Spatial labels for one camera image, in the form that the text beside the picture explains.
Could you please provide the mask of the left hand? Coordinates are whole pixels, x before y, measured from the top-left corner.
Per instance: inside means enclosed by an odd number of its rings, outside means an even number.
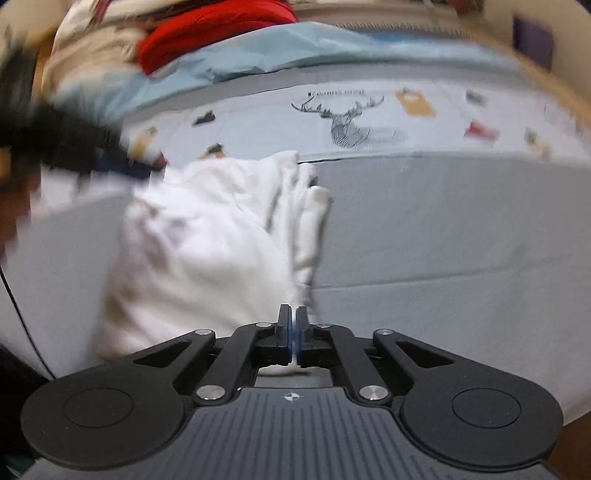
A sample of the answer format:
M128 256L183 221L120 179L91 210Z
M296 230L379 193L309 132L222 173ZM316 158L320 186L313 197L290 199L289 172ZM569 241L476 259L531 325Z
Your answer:
M40 184L38 166L18 170L12 166L10 149L1 149L1 259L17 238L18 223L30 215L31 198Z

